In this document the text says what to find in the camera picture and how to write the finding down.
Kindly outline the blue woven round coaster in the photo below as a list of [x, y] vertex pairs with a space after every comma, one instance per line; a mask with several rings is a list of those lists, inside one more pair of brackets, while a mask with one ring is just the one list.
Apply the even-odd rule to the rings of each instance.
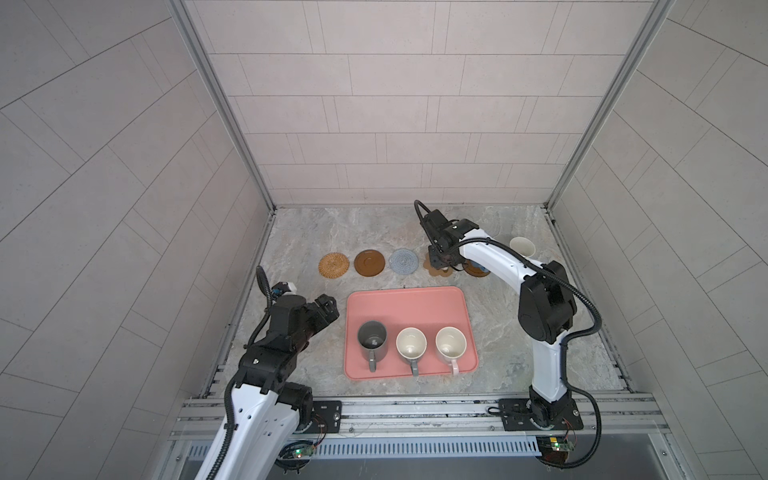
[[419, 267], [419, 257], [410, 249], [397, 249], [389, 257], [388, 265], [398, 275], [411, 275]]

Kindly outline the brown wooden coaster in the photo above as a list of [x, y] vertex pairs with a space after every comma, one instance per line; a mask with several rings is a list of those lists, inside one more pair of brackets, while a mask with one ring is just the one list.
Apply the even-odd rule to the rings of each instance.
[[363, 250], [354, 259], [354, 268], [363, 277], [377, 276], [385, 267], [386, 259], [378, 250]]
[[481, 265], [478, 265], [471, 261], [467, 261], [464, 263], [464, 271], [470, 276], [477, 277], [477, 278], [483, 278], [490, 274], [490, 271], [488, 271]]

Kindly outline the dark grey mug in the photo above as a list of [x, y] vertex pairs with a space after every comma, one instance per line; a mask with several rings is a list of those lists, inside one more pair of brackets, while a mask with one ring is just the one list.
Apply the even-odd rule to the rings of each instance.
[[359, 328], [357, 340], [367, 361], [369, 371], [375, 373], [378, 364], [388, 353], [389, 343], [386, 326], [379, 321], [368, 321]]

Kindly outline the light blue mug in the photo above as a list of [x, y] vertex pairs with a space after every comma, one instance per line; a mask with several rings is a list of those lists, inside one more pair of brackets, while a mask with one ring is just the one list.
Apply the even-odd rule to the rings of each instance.
[[526, 258], [533, 258], [537, 252], [535, 244], [522, 236], [512, 238], [509, 241], [509, 247]]

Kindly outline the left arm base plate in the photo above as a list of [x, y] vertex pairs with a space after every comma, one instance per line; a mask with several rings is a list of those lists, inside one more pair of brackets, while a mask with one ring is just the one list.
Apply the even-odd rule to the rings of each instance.
[[298, 409], [299, 425], [295, 434], [336, 434], [340, 431], [343, 403], [338, 400], [317, 401], [312, 408], [303, 405]]

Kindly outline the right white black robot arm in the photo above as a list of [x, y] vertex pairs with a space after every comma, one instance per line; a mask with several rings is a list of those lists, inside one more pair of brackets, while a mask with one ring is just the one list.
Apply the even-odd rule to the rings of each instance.
[[[593, 302], [568, 281], [565, 267], [541, 263], [489, 236], [468, 219], [447, 219], [440, 211], [414, 202], [428, 240], [428, 260], [436, 269], [456, 269], [474, 262], [510, 285], [519, 297], [517, 319], [532, 340], [534, 376], [528, 399], [505, 398], [487, 412], [502, 419], [507, 431], [537, 428], [564, 434], [537, 438], [543, 449], [538, 461], [547, 467], [574, 469], [596, 453], [602, 436], [598, 403], [589, 392], [572, 385], [567, 375], [571, 341], [599, 333], [602, 317]], [[594, 440], [587, 453], [570, 461], [564, 447], [569, 434], [583, 427], [573, 395], [585, 397], [595, 415]]]

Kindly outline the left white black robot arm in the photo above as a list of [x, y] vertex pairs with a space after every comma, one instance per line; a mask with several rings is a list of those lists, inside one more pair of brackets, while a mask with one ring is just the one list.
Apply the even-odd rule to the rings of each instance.
[[198, 479], [265, 479], [275, 466], [298, 473], [322, 440], [288, 438], [313, 424], [329, 431], [314, 413], [312, 389], [288, 378], [310, 339], [339, 318], [337, 302], [325, 294], [309, 302], [290, 282], [271, 285], [260, 266], [256, 281], [265, 313], [225, 387], [224, 419]]

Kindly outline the woven rattan coaster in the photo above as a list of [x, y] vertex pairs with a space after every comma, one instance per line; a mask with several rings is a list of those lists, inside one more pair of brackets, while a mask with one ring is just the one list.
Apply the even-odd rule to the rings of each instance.
[[324, 255], [318, 263], [318, 272], [327, 279], [337, 279], [349, 270], [350, 262], [346, 255], [332, 252]]

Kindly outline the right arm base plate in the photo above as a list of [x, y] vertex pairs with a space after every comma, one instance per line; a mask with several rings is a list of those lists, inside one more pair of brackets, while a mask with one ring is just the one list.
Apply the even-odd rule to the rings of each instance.
[[501, 399], [497, 408], [505, 431], [582, 430], [576, 402], [563, 397], [555, 403], [519, 398]]

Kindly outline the cork paw print coaster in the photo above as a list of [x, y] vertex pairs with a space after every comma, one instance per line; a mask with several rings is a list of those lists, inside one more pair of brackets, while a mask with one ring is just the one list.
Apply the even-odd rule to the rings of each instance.
[[449, 277], [454, 272], [454, 268], [447, 264], [439, 254], [431, 251], [427, 253], [423, 267], [433, 277]]

